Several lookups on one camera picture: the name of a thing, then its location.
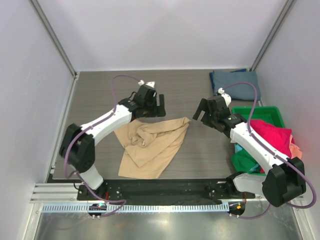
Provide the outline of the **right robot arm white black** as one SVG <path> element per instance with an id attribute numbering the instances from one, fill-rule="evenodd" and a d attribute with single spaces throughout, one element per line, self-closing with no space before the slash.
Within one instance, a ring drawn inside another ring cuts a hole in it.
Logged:
<path id="1" fill-rule="evenodd" d="M 229 197 L 237 198 L 248 192 L 264 196 L 272 206 L 280 207 L 306 192 L 303 162 L 297 157 L 289 158 L 249 129 L 242 115 L 230 112 L 223 96 L 201 99 L 192 118 L 239 144 L 265 172 L 264 175 L 237 172 L 227 177 L 225 192 Z"/>

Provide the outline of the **beige t shirt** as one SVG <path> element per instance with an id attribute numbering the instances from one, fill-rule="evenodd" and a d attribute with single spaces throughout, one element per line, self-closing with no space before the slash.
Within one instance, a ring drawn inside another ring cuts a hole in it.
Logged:
<path id="1" fill-rule="evenodd" d="M 145 123 L 134 120 L 114 131 L 124 153 L 118 176 L 151 180 L 160 177 L 184 142 L 187 117 Z"/>

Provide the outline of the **right aluminium frame post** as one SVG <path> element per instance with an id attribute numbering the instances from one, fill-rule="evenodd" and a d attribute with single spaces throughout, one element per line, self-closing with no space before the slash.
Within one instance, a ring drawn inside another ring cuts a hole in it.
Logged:
<path id="1" fill-rule="evenodd" d="M 255 60 L 253 61 L 252 66 L 249 69 L 251 72 L 255 71 L 258 68 L 259 64 L 261 63 L 262 59 L 267 53 L 267 50 L 271 46 L 273 40 L 280 31 L 282 25 L 284 24 L 286 18 L 288 17 L 290 11 L 292 10 L 296 2 L 296 0 L 286 0 L 284 2 L 283 7 L 281 8 L 274 24 L 271 27 L 271 30 L 269 31 L 265 41 L 262 44 L 262 47 L 260 48 Z"/>

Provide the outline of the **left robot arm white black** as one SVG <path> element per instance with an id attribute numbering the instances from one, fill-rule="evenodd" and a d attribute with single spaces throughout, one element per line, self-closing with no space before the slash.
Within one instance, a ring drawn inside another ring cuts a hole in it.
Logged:
<path id="1" fill-rule="evenodd" d="M 84 195 L 95 200 L 106 197 L 107 185 L 96 166 L 96 145 L 107 135 L 138 118 L 164 117 L 164 95 L 157 95 L 154 81 L 139 82 L 139 89 L 118 102 L 114 109 L 81 126 L 70 124 L 59 148 L 64 163 L 74 168 L 83 182 Z"/>

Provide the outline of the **magenta t shirt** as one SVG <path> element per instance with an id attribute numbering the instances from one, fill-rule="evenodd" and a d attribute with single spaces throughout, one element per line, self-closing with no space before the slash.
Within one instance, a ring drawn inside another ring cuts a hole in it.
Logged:
<path id="1" fill-rule="evenodd" d="M 250 121 L 251 128 L 258 133 L 271 146 L 281 153 L 292 157 L 290 150 L 292 130 L 289 128 L 276 127 L 261 119 L 252 119 Z"/>

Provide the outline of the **green plastic bin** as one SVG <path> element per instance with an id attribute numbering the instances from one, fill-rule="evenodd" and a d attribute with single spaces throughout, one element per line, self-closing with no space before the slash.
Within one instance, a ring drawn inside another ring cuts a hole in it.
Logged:
<path id="1" fill-rule="evenodd" d="M 279 128 L 285 128 L 280 111 L 275 106 L 261 106 L 254 109 L 251 120 L 263 120 Z M 260 173 L 251 173 L 255 175 L 265 175 L 265 171 L 260 166 Z"/>

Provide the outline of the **salmon pink t shirt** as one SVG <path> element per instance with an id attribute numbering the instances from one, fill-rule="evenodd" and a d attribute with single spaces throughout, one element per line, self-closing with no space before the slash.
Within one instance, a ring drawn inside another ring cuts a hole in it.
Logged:
<path id="1" fill-rule="evenodd" d="M 289 150 L 291 153 L 291 158 L 299 158 L 302 159 L 303 152 L 300 150 L 300 148 L 295 144 L 295 140 L 293 136 L 290 136 L 290 143 L 289 143 Z"/>

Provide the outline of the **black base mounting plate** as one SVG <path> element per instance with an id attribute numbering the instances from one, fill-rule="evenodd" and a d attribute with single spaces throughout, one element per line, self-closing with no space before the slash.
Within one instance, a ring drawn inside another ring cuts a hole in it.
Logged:
<path id="1" fill-rule="evenodd" d="M 109 201 L 124 199 L 132 206 L 218 205 L 223 200 L 256 197 L 253 193 L 232 189 L 224 178 L 107 179 L 95 194 Z"/>

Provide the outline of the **folded grey-blue t shirt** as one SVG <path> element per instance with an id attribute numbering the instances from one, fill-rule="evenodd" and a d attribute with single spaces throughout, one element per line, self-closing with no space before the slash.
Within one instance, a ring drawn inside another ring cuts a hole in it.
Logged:
<path id="1" fill-rule="evenodd" d="M 261 99 L 261 91 L 258 85 L 258 76 L 255 71 L 247 71 L 245 72 L 245 76 L 240 77 L 242 80 L 241 82 L 237 82 L 231 85 L 231 87 L 228 87 L 225 92 L 230 95 L 230 97 L 233 100 L 243 100 L 243 101 L 253 101 L 255 99 L 255 91 L 254 89 L 248 85 L 248 84 L 239 84 L 239 83 L 249 83 L 253 85 L 256 89 L 256 96 L 257 96 L 257 101 Z"/>

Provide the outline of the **aluminium extrusion rail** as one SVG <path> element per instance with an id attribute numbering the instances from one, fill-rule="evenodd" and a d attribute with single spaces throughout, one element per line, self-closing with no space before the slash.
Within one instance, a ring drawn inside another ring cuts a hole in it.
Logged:
<path id="1" fill-rule="evenodd" d="M 77 195 L 72 183 L 37 183 L 30 203 L 72 203 L 77 201 Z"/>

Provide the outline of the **aluminium frame post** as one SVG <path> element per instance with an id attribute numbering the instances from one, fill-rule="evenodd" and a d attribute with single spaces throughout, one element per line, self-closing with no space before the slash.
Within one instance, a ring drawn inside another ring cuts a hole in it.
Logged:
<path id="1" fill-rule="evenodd" d="M 267 50 L 271 46 L 273 40 L 280 31 L 282 25 L 284 24 L 286 18 L 288 17 L 290 11 L 292 10 L 296 2 L 296 0 L 286 0 L 284 2 L 283 7 L 281 8 L 274 24 L 271 27 L 271 30 L 269 31 L 265 41 L 262 44 L 262 47 L 260 48 L 255 60 L 253 61 L 252 66 L 249 69 L 251 72 L 255 71 L 258 68 L 259 64 L 261 63 L 262 59 L 267 53 Z"/>
<path id="2" fill-rule="evenodd" d="M 51 42 L 53 43 L 54 47 L 56 48 L 58 54 L 60 55 L 61 59 L 63 60 L 64 64 L 66 65 L 67 69 L 71 73 L 71 75 L 75 78 L 77 76 L 77 71 L 74 69 L 70 59 L 68 58 L 63 46 L 61 45 L 53 27 L 51 26 L 49 19 L 47 18 L 44 10 L 42 9 L 38 0 L 29 0 L 32 8 L 34 9 L 37 17 L 39 18 L 41 24 L 43 25 L 45 31 L 47 32 Z"/>

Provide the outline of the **light blue t shirt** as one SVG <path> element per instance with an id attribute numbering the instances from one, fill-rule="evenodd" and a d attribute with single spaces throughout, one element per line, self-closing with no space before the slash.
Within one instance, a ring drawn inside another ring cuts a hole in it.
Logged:
<path id="1" fill-rule="evenodd" d="M 239 144 L 236 143 L 234 145 L 234 149 L 235 149 L 235 153 L 237 153 L 237 152 L 241 151 L 243 148 Z"/>

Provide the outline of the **green t shirt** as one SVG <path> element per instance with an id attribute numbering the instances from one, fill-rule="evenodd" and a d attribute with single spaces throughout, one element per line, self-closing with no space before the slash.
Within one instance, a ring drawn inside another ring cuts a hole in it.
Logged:
<path id="1" fill-rule="evenodd" d="M 231 162 L 237 172 L 258 174 L 261 170 L 257 161 L 245 149 L 237 151 L 231 157 Z"/>

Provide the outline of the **left aluminium frame post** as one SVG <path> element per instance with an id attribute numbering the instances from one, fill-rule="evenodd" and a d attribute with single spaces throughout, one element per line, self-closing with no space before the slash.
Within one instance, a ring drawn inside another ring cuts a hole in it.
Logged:
<path id="1" fill-rule="evenodd" d="M 34 9 L 37 17 L 39 18 L 41 24 L 43 25 L 45 31 L 47 32 L 51 42 L 53 43 L 54 47 L 56 48 L 58 54 L 60 55 L 61 59 L 63 60 L 64 64 L 66 65 L 67 69 L 71 73 L 71 75 L 75 78 L 77 76 L 77 71 L 74 69 L 70 59 L 68 58 L 63 46 L 61 45 L 53 27 L 51 26 L 49 19 L 47 18 L 44 10 L 42 9 L 38 0 L 29 0 L 32 8 Z"/>

